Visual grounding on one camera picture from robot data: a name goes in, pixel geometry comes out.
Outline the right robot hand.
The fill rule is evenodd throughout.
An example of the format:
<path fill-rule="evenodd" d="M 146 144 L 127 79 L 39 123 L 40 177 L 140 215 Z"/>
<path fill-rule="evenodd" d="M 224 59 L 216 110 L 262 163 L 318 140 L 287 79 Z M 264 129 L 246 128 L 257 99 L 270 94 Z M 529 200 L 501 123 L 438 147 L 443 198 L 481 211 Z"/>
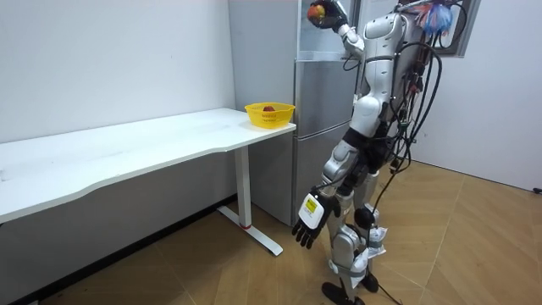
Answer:
<path fill-rule="evenodd" d="M 348 23 L 346 11 L 335 0 L 316 0 L 311 3 L 307 19 L 319 29 L 332 29 L 334 32 Z"/>

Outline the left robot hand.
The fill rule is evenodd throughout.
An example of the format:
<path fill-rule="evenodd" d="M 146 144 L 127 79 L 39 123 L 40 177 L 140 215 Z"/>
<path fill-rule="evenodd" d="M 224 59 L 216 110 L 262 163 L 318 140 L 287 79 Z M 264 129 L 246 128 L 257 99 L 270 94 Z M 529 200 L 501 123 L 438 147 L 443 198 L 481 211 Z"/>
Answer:
<path fill-rule="evenodd" d="M 336 197 L 326 197 L 318 191 L 309 192 L 298 211 L 298 220 L 291 234 L 302 247 L 311 249 L 327 220 L 333 214 L 340 215 L 340 204 Z"/>

